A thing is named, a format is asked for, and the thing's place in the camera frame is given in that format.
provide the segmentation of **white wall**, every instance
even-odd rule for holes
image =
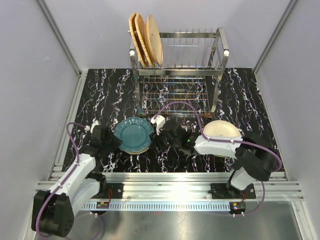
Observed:
[[[0,238],[21,240],[77,78],[35,0],[0,1],[0,53]]]
[[[45,0],[81,69],[130,68],[128,19],[152,14],[161,32],[225,29],[229,67],[253,68],[289,0]]]
[[[320,238],[320,1],[298,1],[257,74],[289,177]]]

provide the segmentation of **metal dish rack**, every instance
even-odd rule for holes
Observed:
[[[138,61],[131,40],[130,61],[138,115],[154,115],[170,102],[184,101],[192,104],[199,114],[212,118],[229,57],[224,29],[218,28],[216,32],[160,32],[160,37],[163,63],[147,68]],[[210,109],[207,79],[211,84],[212,76],[215,76],[215,83]],[[163,114],[185,117],[193,116],[194,112],[185,104],[175,103]]]

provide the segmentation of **teal plate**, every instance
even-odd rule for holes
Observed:
[[[120,150],[132,153],[148,148],[151,144],[149,135],[153,132],[147,120],[129,117],[116,126],[113,134],[122,141]]]

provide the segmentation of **floor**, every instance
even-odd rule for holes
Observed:
[[[206,79],[209,100],[215,81]],[[130,69],[90,69],[82,92],[75,122],[91,125],[95,120],[115,129],[122,120],[137,116],[134,80]],[[251,68],[228,68],[225,70],[215,120],[234,124],[241,132],[255,132],[278,149],[262,96]],[[199,131],[195,117],[180,117],[177,121],[189,129]],[[88,143],[90,136],[81,128],[72,131],[78,147]],[[75,150],[69,143],[64,160],[64,170],[75,159]],[[149,150],[129,155],[116,150],[101,161],[104,172],[229,172],[233,169],[232,158],[213,155],[187,156],[174,148],[156,154]]]
[[[247,206],[255,208],[256,203]],[[288,202],[265,202],[257,213],[236,218],[222,212],[110,211],[102,219],[96,240],[302,240]],[[99,225],[98,219],[81,211],[68,237],[92,239]]]

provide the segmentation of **wooden board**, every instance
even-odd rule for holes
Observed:
[[[154,61],[161,65],[164,61],[161,37],[155,18],[149,15],[145,26],[145,42],[149,55]]]
[[[136,23],[135,23],[136,15],[137,14],[135,12],[131,14],[131,16],[129,18],[129,28],[130,28],[130,33],[131,33],[131,37],[133,39],[133,43],[134,43],[136,52],[138,54],[139,61],[141,62],[142,66],[144,68],[146,68],[147,67],[147,62],[146,62],[146,59],[145,59],[145,54],[144,54],[144,51],[142,49],[142,46],[141,46],[141,43],[139,41],[138,36],[135,35],[135,31],[137,31]]]
[[[139,38],[140,43],[142,45],[142,49],[144,51],[146,59],[147,59],[149,65],[154,68],[155,67],[155,60],[150,58],[149,52],[146,48],[146,43],[145,43],[146,25],[145,25],[144,19],[142,18],[142,16],[139,13],[137,13],[135,16],[134,22],[135,22],[136,31],[138,33],[138,38]]]

